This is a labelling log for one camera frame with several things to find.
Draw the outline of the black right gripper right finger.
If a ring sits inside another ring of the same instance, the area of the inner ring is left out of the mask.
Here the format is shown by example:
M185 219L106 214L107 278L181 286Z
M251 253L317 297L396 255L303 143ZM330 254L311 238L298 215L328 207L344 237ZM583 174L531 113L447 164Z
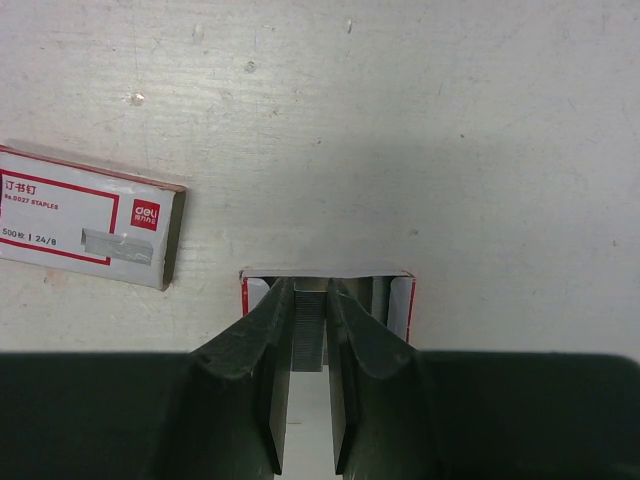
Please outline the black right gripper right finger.
M438 458L433 479L638 477L634 361L416 350L429 378L431 450Z

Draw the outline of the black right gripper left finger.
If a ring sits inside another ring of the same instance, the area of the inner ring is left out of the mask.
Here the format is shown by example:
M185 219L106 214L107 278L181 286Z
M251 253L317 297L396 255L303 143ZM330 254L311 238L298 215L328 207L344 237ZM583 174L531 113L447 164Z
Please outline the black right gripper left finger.
M5 479L271 479L283 468L294 285L189 353L1 357Z

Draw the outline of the staple box tray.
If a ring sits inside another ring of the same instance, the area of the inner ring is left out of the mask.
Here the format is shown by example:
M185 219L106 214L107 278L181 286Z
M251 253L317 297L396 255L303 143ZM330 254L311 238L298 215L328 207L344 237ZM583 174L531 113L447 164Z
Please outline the staple box tray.
M296 278L281 277L247 315L209 346L234 385L229 479L282 472L291 372ZM419 352L378 322L344 283L327 294L334 468L344 479L433 479L429 378ZM227 353L227 360L219 357Z

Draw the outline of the silver staple strip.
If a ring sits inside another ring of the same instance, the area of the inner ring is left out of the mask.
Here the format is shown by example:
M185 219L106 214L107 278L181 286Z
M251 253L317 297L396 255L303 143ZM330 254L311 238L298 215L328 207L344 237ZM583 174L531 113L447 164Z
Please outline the silver staple strip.
M325 291L295 291L292 371L321 372L323 370L326 311Z

